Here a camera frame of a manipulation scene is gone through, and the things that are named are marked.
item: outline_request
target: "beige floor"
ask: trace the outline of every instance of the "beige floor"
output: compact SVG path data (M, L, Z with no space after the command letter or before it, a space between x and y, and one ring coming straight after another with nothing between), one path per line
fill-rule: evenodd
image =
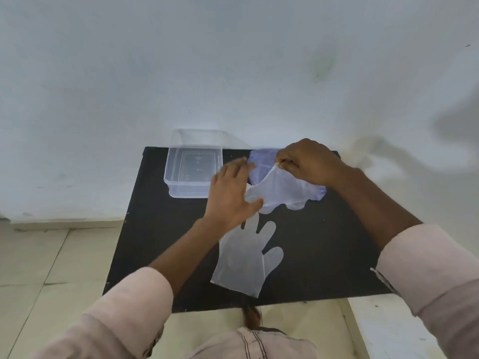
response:
M0 359L28 358L101 296L119 234L116 228L14 232L0 220ZM260 309L264 326L311 340L321 358L354 358L336 300ZM239 309L173 314L152 358L180 358L240 324Z

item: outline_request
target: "shirt sleeve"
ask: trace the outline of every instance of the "shirt sleeve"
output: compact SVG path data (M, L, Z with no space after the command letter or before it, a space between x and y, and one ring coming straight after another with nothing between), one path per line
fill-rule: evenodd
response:
M449 358L479 356L479 260L437 225L406 229L376 266Z
M65 357L52 353L146 358L161 337L172 304L173 291L166 278L153 268L141 268L109 290L35 358Z

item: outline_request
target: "black table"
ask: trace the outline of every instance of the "black table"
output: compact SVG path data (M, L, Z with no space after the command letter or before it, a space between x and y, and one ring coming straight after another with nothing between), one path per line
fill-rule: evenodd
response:
M206 199L169 195L163 181L167 154L162 147L146 147L143 152L105 292L148 265L205 212ZM223 150L224 163L248 155L249 150ZM281 205L261 214L258 231L267 221L276 223L276 231L263 253L278 246L284 258L267 277L258 299L210 283L218 262L216 245L175 297L173 312L390 292L370 271L379 250L335 191L328 190L321 201L308 201L299 211Z

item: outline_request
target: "plastic container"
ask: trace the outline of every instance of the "plastic container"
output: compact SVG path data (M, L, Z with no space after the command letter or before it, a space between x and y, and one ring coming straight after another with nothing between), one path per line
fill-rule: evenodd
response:
M173 198L208 197L211 178L223 166L221 143L215 131L173 131L164 175Z

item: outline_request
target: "pink shirt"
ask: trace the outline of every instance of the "pink shirt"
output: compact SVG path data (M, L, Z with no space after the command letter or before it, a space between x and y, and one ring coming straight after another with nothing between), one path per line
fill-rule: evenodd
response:
M479 261L437 225L406 229L381 252L378 277L402 296L449 358L479 357ZM173 293L152 268L125 277L60 337L33 357L146 358L171 314ZM188 357L318 358L308 340L276 332L214 337Z

